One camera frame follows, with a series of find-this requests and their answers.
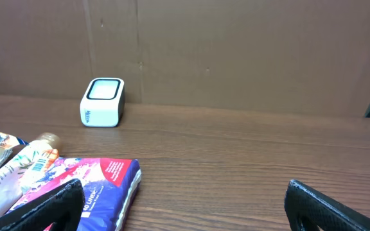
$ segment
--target white cube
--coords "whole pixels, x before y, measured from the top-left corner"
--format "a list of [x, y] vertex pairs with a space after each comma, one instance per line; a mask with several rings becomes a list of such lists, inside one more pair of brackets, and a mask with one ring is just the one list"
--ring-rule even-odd
[[118, 125], [125, 105], [125, 88], [119, 78], [96, 78], [81, 100], [81, 121], [85, 126]]

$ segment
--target purple and pink package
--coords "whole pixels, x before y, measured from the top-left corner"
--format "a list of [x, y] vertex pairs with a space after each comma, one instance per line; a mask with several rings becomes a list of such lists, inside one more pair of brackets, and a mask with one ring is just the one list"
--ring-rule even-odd
[[137, 160], [58, 158], [10, 211], [75, 178], [85, 194], [78, 231], [121, 230], [141, 183]]

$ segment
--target wooden table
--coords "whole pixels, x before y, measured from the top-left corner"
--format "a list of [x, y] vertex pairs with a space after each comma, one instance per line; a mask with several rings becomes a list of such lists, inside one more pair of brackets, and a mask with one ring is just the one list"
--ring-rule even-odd
[[0, 96], [0, 131], [55, 133], [65, 157], [137, 158], [126, 230], [288, 230], [293, 178], [370, 217], [370, 119], [127, 104], [118, 128], [86, 128], [78, 100]]

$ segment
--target cardboard panel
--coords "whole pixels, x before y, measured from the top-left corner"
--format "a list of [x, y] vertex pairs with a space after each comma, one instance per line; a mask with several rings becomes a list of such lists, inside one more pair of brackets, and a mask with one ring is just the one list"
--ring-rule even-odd
[[363, 116], [370, 1], [139, 0], [143, 102]]
[[137, 46], [137, 4], [131, 0], [84, 0], [88, 6], [95, 77], [125, 81], [129, 102], [141, 102], [141, 62]]
[[91, 79], [80, 0], [0, 1], [0, 94], [80, 98]]

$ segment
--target bottle cap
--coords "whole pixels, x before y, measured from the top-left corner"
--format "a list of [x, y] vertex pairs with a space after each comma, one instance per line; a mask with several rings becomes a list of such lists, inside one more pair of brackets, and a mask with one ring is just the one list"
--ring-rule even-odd
[[56, 136], [55, 134], [52, 134], [52, 133], [49, 133], [49, 132], [44, 132], [42, 134], [40, 134], [36, 140], [38, 141], [44, 141], [46, 143], [48, 143], [52, 149], [57, 149], [58, 151], [60, 151], [61, 149], [61, 146], [62, 146], [62, 143], [61, 143], [61, 139]]

